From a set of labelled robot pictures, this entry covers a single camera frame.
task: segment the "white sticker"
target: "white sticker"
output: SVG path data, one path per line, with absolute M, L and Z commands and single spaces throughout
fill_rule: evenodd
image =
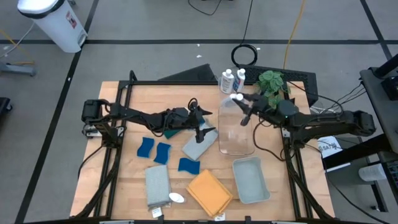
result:
M 338 144 L 337 139 L 334 136 L 327 136 L 318 139 L 318 147 L 319 151 L 322 152 L 322 158 L 326 158 L 328 156 L 333 155 L 334 153 L 342 151 L 340 148 L 340 144 Z M 351 163 L 342 164 L 336 167 L 332 167 L 326 170 L 326 172 L 330 172 L 333 170 L 337 170 L 346 166 L 349 166 Z
M 154 218 L 157 218 L 157 217 L 159 217 L 161 215 L 162 215 L 162 209 L 161 208 L 155 208 L 155 209 L 152 210 L 152 216 Z
M 77 25 L 77 21 L 73 18 L 72 14 L 70 13 L 70 11 L 67 12 L 67 21 L 69 21 L 70 25 L 72 26 L 72 28 L 75 28 Z
M 214 218 L 214 221 L 216 221 L 216 222 L 218 222 L 218 221 L 225 221 L 225 212 L 223 212 L 223 213 L 217 215 L 217 216 Z

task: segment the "orange cloth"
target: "orange cloth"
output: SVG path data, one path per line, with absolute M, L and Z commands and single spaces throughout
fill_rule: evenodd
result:
M 232 194 L 209 170 L 204 170 L 197 175 L 188 184 L 187 191 L 213 218 L 223 213 L 232 200 Z

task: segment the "potted plant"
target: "potted plant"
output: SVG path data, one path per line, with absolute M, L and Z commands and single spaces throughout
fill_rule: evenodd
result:
M 282 80 L 283 76 L 284 74 L 281 72 L 268 70 L 259 75 L 259 81 L 254 84 L 261 94 L 268 99 L 269 105 L 274 109 L 279 101 L 284 99 L 284 92 L 290 93 L 290 89 Z

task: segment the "gray towel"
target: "gray towel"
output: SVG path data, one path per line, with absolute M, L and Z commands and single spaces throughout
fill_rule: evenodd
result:
M 206 122 L 200 126 L 200 129 L 211 128 L 211 126 Z M 214 129 L 209 133 L 206 133 L 205 139 L 201 143 L 197 143 L 195 136 L 184 145 L 182 151 L 194 161 L 197 160 L 217 139 L 218 131 Z
M 161 207 L 170 202 L 170 181 L 166 165 L 147 168 L 145 183 L 149 209 Z

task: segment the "trash can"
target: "trash can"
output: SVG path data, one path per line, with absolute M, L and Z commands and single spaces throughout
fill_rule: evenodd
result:
M 76 53 L 87 38 L 66 0 L 19 0 L 18 11 L 31 18 L 64 52 Z

